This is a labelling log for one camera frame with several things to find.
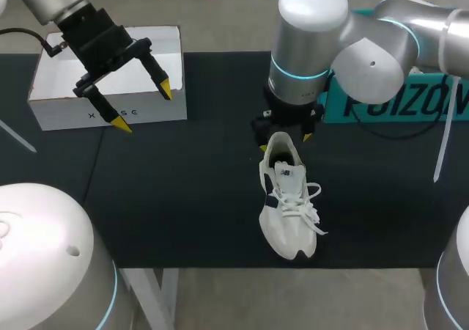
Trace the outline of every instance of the black mat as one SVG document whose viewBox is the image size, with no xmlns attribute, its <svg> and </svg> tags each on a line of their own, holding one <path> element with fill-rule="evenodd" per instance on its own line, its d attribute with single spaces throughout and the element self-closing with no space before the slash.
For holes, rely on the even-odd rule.
<svg viewBox="0 0 469 330">
<path fill-rule="evenodd" d="M 310 262 L 286 263 L 259 228 L 262 154 L 249 126 L 265 110 L 268 66 L 268 53 L 186 54 L 188 121 L 105 129 L 85 208 L 119 267 L 434 266 L 469 204 L 469 125 L 454 125 L 437 185 L 443 125 L 406 142 L 321 125 L 299 150 L 322 184 L 315 205 L 329 235 Z"/>
<path fill-rule="evenodd" d="M 0 56 L 0 120 L 27 142 L 27 150 L 0 128 L 0 186 L 43 183 L 83 204 L 102 128 L 42 132 L 26 102 L 37 55 Z"/>
</svg>

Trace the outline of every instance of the shoelace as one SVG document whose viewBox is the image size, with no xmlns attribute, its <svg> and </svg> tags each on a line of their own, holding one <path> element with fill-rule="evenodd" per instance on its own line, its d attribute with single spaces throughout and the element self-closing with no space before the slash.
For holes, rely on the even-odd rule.
<svg viewBox="0 0 469 330">
<path fill-rule="evenodd" d="M 310 199 L 321 193 L 321 186 L 318 183 L 307 183 L 306 187 L 317 187 L 317 191 L 307 198 L 302 198 L 301 194 L 291 194 L 282 192 L 278 188 L 274 188 L 272 195 L 281 203 L 281 211 L 283 216 L 298 216 L 315 231 L 318 235 L 325 235 L 327 232 L 322 231 L 316 224 L 319 224 L 320 217 L 317 215 L 317 209 L 310 202 Z"/>
</svg>

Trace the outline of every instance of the teal sign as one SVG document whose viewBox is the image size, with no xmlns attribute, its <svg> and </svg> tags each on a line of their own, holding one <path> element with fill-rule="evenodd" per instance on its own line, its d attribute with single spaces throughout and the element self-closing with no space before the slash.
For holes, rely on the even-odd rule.
<svg viewBox="0 0 469 330">
<path fill-rule="evenodd" d="M 448 114 L 452 78 L 442 85 L 443 75 L 436 73 L 411 75 L 399 93 L 382 105 L 366 105 L 348 97 L 336 79 L 330 83 L 328 94 L 322 94 L 326 123 L 356 122 L 351 112 L 353 106 L 361 122 L 430 122 L 438 116 L 438 103 L 443 92 L 445 106 L 440 121 Z M 469 120 L 469 81 L 461 81 L 457 90 L 454 121 Z"/>
</svg>

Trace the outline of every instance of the metal frame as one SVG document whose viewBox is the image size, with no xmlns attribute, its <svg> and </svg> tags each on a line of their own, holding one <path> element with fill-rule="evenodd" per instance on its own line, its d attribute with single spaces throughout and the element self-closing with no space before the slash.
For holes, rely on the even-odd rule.
<svg viewBox="0 0 469 330">
<path fill-rule="evenodd" d="M 161 287 L 151 268 L 121 269 L 152 330 L 174 330 L 179 269 L 163 269 Z"/>
</svg>

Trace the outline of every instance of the concrete floor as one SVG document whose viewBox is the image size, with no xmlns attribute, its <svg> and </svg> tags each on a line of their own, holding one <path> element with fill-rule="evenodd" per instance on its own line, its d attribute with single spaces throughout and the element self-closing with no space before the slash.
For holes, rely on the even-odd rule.
<svg viewBox="0 0 469 330">
<path fill-rule="evenodd" d="M 126 26 L 177 24 L 184 51 L 268 50 L 278 0 L 92 0 Z M 381 0 L 350 0 L 352 8 Z M 429 0 L 469 7 L 469 0 Z M 9 0 L 0 29 L 46 35 L 20 0 Z M 0 53 L 37 53 L 35 40 L 0 37 Z M 417 270 L 181 270 L 177 330 L 422 329 Z"/>
</svg>

